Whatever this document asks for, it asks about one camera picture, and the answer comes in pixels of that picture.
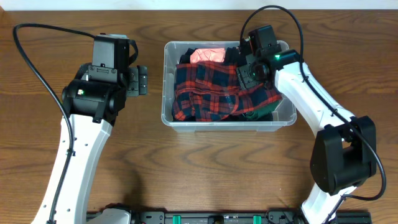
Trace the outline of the large black garment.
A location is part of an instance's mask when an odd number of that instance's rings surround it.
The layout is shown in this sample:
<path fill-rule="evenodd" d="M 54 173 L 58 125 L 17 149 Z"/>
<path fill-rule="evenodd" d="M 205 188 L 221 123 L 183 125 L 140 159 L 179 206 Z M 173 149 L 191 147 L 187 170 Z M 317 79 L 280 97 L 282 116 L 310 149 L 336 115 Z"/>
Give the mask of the large black garment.
<path fill-rule="evenodd" d="M 222 62 L 190 63 L 194 50 L 188 49 L 176 64 L 174 120 L 214 122 L 237 115 L 241 91 L 237 66 Z"/>

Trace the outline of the pink garment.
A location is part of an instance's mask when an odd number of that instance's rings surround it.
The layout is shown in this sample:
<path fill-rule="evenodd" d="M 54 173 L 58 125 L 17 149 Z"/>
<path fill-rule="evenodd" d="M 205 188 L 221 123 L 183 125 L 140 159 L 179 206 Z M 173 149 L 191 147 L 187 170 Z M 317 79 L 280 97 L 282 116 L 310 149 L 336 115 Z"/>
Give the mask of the pink garment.
<path fill-rule="evenodd" d="M 226 49 L 196 49 L 190 56 L 190 63 L 198 62 L 224 62 Z"/>

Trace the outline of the red plaid shirt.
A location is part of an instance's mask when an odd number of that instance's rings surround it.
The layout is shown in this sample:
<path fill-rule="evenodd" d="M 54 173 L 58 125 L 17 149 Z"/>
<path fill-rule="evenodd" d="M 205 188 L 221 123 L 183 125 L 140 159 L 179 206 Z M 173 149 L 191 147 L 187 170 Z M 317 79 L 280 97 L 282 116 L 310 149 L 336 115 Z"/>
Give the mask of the red plaid shirt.
<path fill-rule="evenodd" d="M 252 112 L 282 99 L 263 84 L 241 89 L 235 65 L 176 65 L 172 116 L 177 121 L 215 122 Z"/>

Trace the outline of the green garment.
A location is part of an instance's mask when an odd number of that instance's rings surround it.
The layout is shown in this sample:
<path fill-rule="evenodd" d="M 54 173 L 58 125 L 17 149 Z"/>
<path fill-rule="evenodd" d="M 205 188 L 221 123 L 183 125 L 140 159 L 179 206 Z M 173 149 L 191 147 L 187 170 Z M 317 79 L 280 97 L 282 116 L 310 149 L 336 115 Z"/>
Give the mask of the green garment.
<path fill-rule="evenodd" d="M 272 113 L 278 107 L 279 103 L 280 101 L 275 101 L 273 103 L 265 105 L 262 108 L 244 113 L 243 116 L 247 121 L 272 121 L 273 120 Z"/>

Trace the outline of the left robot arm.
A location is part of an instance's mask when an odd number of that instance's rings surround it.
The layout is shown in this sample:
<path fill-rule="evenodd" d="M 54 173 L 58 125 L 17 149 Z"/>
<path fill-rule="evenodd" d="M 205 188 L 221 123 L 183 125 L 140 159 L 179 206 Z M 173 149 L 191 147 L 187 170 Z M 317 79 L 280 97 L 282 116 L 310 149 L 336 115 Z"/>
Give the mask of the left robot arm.
<path fill-rule="evenodd" d="M 129 97 L 147 94 L 147 68 L 132 67 L 138 53 L 126 35 L 94 39 L 93 61 L 81 65 L 63 89 L 66 118 L 49 184 L 34 223 L 131 223 L 132 212 L 112 205 L 87 214 L 90 191 L 104 145 Z"/>

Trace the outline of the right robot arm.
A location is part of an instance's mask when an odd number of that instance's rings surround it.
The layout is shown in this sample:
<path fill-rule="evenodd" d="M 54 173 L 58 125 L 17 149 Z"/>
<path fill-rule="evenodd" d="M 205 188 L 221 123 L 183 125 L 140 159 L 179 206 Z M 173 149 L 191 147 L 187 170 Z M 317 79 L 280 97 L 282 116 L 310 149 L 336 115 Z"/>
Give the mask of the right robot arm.
<path fill-rule="evenodd" d="M 239 40 L 244 65 L 237 69 L 241 86 L 268 84 L 299 110 L 315 136 L 310 171 L 315 183 L 301 205 L 305 223 L 329 223 L 355 189 L 376 174 L 376 127 L 343 108 L 316 81 L 303 51 L 284 50 L 272 26 L 249 32 Z"/>

